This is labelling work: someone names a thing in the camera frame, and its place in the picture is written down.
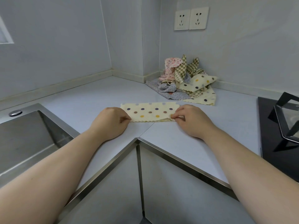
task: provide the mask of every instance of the white countertop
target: white countertop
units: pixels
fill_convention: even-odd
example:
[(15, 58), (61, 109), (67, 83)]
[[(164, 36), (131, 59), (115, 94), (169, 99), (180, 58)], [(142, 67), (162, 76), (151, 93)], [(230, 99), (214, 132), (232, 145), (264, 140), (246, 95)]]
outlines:
[[(194, 105), (207, 113), (218, 127), (260, 155), (257, 97), (226, 90), (214, 90), (217, 94), (215, 106)], [(163, 101), (170, 100), (145, 84), (111, 76), (3, 110), (0, 114), (8, 114), (13, 110), (40, 103), (82, 133), (105, 107), (120, 107), (121, 103)], [(192, 104), (184, 101), (178, 103)], [(122, 135), (104, 143), (93, 156), (78, 187), (136, 137), (141, 137), (220, 180), (228, 182), (215, 156), (203, 141), (186, 135), (175, 122), (157, 122), (130, 123)]]

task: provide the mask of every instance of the outlet plate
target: outlet plate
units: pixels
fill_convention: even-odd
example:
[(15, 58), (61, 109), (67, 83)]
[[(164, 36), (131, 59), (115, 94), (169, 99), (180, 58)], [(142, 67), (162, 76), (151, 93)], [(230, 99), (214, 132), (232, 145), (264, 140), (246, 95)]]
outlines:
[(190, 9), (176, 11), (174, 18), (174, 30), (188, 30), (190, 21)]
[(205, 29), (208, 14), (209, 7), (191, 9), (189, 30)]

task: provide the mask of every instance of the pink floral cloth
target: pink floral cloth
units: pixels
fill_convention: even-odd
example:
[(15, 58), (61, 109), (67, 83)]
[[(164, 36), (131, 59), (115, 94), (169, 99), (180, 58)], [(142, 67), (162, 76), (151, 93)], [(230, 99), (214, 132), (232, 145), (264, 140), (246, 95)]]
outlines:
[(164, 74), (161, 75), (159, 80), (160, 81), (175, 80), (174, 79), (174, 68), (179, 66), (182, 62), (183, 62), (182, 59), (177, 58), (177, 57), (167, 58), (165, 60)]

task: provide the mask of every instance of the gas stove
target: gas stove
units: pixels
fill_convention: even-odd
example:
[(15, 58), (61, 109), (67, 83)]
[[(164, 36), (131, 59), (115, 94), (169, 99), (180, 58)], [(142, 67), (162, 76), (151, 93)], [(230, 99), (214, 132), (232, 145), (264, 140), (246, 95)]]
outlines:
[(261, 156), (299, 182), (299, 98), (283, 93), (277, 100), (258, 98)]

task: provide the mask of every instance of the sink basin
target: sink basin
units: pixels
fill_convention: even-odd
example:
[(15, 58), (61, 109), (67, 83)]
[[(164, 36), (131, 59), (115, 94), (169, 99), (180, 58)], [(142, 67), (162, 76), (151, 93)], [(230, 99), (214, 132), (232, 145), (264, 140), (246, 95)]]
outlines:
[(40, 104), (21, 111), (0, 116), (0, 187), (79, 135)]

